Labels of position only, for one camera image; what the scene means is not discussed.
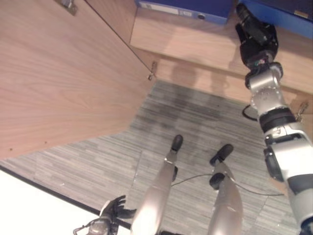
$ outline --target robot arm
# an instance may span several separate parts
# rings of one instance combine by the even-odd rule
[[[292,211],[302,234],[313,234],[313,144],[285,103],[280,90],[281,65],[274,62],[278,41],[274,26],[259,22],[243,5],[236,26],[243,63],[251,70],[246,86],[265,135],[268,172],[289,189]]]

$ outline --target silver robot leg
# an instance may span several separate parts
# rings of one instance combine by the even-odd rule
[[[227,144],[210,161],[215,167],[210,185],[219,193],[214,204],[208,235],[241,234],[243,205],[238,188],[231,180],[234,176],[223,162],[232,150],[232,145]]]
[[[176,176],[175,162],[182,142],[181,135],[174,138],[162,168],[137,209],[131,227],[131,235],[156,235],[159,232],[171,184]]]

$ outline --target blue binder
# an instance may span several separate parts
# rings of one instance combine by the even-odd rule
[[[233,0],[135,0],[139,7],[225,24]]]

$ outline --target gray carpet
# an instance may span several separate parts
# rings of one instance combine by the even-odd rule
[[[184,136],[177,182],[211,173],[208,160],[226,143],[235,150],[226,160],[236,180],[250,190],[279,193],[268,182],[262,131],[241,116],[244,104],[157,82],[129,130],[2,161],[0,164],[41,185],[96,209],[122,194],[136,207],[176,134]],[[164,229],[206,235],[217,193],[208,176],[172,188]],[[240,189],[243,235],[296,235],[288,199]]]

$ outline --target wood panel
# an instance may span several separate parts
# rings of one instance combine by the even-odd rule
[[[149,70],[83,0],[0,3],[0,158],[128,128]]]
[[[129,45],[137,6],[134,0],[87,0],[94,10]],[[134,53],[151,68],[155,59],[151,53],[131,47]]]
[[[159,80],[243,103],[249,103],[251,99],[251,92],[238,75],[219,69],[208,70],[207,67],[194,63],[163,58],[159,61],[156,76]],[[285,87],[282,91],[285,101],[294,113],[298,111],[302,102],[309,103],[305,113],[313,112],[312,95]]]
[[[248,69],[240,58],[237,22],[236,16],[219,25],[139,8],[131,45],[244,78]],[[277,33],[280,48],[276,61],[284,68],[282,84],[313,94],[313,41],[281,28]]]

